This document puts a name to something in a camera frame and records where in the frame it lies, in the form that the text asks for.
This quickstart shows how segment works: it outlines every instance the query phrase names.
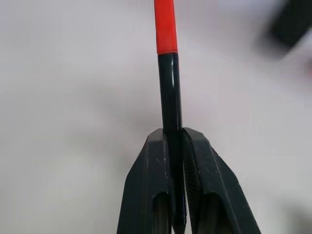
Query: red tip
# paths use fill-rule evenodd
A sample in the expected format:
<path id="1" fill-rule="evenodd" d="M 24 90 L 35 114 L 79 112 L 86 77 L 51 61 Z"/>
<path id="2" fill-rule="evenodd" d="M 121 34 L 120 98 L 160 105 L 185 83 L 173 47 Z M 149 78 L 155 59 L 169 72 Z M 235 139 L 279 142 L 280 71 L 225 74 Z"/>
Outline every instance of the red tip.
<path id="1" fill-rule="evenodd" d="M 155 0 L 157 53 L 177 53 L 174 0 Z"/>

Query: red tube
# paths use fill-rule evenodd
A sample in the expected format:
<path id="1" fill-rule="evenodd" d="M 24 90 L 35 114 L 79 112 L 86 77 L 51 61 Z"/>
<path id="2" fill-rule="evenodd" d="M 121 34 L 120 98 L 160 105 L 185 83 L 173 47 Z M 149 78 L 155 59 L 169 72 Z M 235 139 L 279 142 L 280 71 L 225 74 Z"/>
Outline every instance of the red tube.
<path id="1" fill-rule="evenodd" d="M 177 53 L 174 0 L 155 0 L 154 4 L 157 53 Z"/>

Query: white background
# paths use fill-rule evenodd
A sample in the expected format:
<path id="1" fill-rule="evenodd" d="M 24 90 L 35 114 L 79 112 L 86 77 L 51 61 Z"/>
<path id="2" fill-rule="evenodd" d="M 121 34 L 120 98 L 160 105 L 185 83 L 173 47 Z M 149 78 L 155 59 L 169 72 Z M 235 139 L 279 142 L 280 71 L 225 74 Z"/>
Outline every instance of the white background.
<path id="1" fill-rule="evenodd" d="M 257 50 L 278 4 L 175 1 L 183 124 L 235 172 L 263 234 L 308 234 L 312 43 Z M 1 234 L 116 233 L 159 127 L 153 0 L 0 1 Z"/>

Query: black rod section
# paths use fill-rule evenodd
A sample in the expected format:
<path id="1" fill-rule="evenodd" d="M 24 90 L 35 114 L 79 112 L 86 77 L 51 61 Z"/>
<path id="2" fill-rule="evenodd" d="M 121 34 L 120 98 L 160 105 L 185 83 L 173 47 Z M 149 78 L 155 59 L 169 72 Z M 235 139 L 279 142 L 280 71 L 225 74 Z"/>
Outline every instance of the black rod section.
<path id="1" fill-rule="evenodd" d="M 176 133 L 182 127 L 178 54 L 158 55 L 158 67 L 163 130 Z"/>
<path id="2" fill-rule="evenodd" d="M 179 63 L 177 53 L 158 55 L 163 131 L 166 134 L 170 161 L 172 227 L 183 234 L 186 225 L 186 202 L 181 151 L 182 117 Z"/>

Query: black plastic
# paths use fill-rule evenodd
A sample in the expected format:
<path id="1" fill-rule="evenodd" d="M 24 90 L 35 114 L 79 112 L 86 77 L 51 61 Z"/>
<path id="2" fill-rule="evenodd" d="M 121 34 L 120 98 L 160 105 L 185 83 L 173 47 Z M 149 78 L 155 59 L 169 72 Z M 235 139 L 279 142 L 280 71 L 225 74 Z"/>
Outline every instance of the black plastic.
<path id="1" fill-rule="evenodd" d="M 151 133 L 128 173 L 118 223 L 118 234 L 151 234 L 153 201 L 169 195 L 169 154 L 162 129 Z"/>
<path id="2" fill-rule="evenodd" d="M 172 226 L 184 233 L 186 202 L 180 130 L 182 127 L 179 62 L 177 53 L 158 55 L 163 131 L 166 133 L 170 160 Z"/>
<path id="3" fill-rule="evenodd" d="M 158 67 L 163 130 L 176 133 L 182 127 L 178 54 L 158 55 Z"/>
<path id="4" fill-rule="evenodd" d="M 311 0 L 287 0 L 269 29 L 271 38 L 292 49 L 312 25 Z"/>
<path id="5" fill-rule="evenodd" d="M 200 233 L 198 230 L 201 218 L 203 218 L 203 211 L 213 211 L 213 206 L 222 205 L 225 215 L 220 216 L 219 212 L 222 209 L 215 209 L 214 215 L 210 212 L 209 220 L 213 220 L 214 217 L 223 223 L 222 225 L 216 224 L 217 231 L 211 233 L 221 233 L 219 231 L 221 228 L 227 228 L 227 233 L 260 234 L 236 176 L 211 147 L 206 137 L 202 133 L 186 128 L 183 133 L 182 145 L 192 232 Z M 220 200 L 207 200 L 209 195 L 214 195 Z M 212 205 L 205 206 L 205 201 L 213 202 L 211 202 Z"/>

